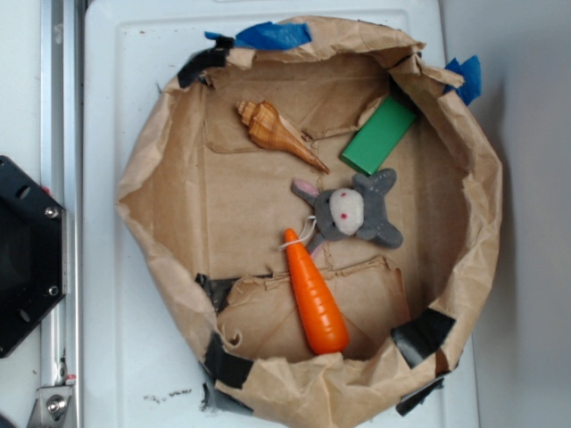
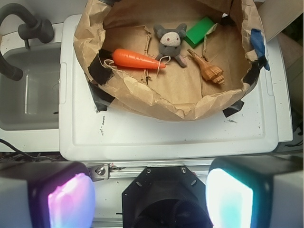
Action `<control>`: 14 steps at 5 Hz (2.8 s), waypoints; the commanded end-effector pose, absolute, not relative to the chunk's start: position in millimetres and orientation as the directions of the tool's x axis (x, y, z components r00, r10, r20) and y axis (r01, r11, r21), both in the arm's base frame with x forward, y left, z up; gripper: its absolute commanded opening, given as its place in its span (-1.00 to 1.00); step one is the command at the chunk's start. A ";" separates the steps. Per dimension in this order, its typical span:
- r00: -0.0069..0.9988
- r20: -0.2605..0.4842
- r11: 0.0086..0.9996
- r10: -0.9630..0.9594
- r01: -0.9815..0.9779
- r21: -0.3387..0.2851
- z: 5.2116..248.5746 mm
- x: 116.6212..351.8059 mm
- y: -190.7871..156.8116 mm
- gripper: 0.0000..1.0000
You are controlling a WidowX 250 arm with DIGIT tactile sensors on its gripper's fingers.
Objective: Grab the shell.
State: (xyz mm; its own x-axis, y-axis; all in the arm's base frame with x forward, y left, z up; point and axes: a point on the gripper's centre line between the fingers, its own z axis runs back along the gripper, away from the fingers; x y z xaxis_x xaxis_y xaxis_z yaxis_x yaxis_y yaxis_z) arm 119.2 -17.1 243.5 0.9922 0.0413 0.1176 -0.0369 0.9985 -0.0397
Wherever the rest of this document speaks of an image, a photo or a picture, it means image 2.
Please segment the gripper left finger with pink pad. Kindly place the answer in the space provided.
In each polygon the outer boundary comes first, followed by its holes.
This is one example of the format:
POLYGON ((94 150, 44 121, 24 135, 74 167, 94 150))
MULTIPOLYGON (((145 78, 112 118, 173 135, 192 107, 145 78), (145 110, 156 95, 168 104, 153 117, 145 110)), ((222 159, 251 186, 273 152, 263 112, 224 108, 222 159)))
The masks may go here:
POLYGON ((95 187, 81 162, 2 162, 2 228, 89 228, 95 187))

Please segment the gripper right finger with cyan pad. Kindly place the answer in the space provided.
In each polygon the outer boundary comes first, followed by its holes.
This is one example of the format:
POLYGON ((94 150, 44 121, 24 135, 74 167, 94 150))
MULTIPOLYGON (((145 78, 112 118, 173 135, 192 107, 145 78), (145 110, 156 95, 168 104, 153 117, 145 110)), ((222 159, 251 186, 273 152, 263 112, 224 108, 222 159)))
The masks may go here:
POLYGON ((206 180, 206 204, 216 228, 302 228, 303 157, 217 157, 206 180))

